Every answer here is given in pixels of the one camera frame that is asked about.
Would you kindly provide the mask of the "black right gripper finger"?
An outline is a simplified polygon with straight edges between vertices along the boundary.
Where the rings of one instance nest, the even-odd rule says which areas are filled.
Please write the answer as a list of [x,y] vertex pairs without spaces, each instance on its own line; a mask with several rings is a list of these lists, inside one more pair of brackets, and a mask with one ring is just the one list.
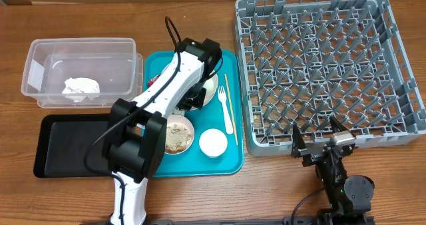
[[292,128],[292,151],[291,156],[293,158],[299,158],[304,155],[304,152],[307,150],[306,144],[303,140],[303,137],[300,133],[300,130],[296,123],[293,124]]
[[329,123],[333,133],[348,131],[333,115],[329,117]]

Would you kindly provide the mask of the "red snack wrapper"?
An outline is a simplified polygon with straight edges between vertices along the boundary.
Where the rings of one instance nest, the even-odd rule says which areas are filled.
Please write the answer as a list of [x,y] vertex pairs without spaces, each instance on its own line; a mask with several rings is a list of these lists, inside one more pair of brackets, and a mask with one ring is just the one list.
[[148,88],[151,87],[155,83],[155,81],[159,78],[159,76],[160,76],[160,74],[154,76],[151,80],[149,80],[149,82],[147,83],[147,87]]

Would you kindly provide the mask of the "white tissue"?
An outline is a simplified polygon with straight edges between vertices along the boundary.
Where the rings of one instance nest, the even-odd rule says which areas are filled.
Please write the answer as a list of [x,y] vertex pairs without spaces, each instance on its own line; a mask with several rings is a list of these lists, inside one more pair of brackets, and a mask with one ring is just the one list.
[[62,94],[67,99],[72,99],[75,103],[82,102],[86,98],[93,100],[100,95],[99,84],[89,78],[69,78],[65,81],[65,88]]

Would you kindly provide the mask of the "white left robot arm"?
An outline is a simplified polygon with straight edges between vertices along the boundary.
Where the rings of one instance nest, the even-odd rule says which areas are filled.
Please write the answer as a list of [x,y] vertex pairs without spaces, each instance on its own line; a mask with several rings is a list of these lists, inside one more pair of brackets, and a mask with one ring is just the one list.
[[166,148],[168,117],[176,110],[201,109],[204,83],[222,60],[219,43],[189,38],[178,42],[171,62],[142,94],[112,106],[102,156],[114,178],[114,212],[107,224],[144,224],[148,179]]

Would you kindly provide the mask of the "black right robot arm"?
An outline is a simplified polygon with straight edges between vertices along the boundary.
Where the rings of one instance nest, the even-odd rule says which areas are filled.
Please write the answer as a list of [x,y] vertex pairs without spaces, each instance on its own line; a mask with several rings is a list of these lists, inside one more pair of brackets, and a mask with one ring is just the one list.
[[[332,135],[321,148],[308,148],[297,126],[293,124],[293,158],[303,158],[304,167],[314,165],[323,187],[302,199],[294,208],[290,224],[374,224],[374,217],[366,216],[371,210],[375,184],[367,176],[348,176],[343,158],[352,154],[356,136],[334,116],[329,117]],[[311,197],[325,192],[329,208],[320,209],[313,217],[297,217],[300,206]]]

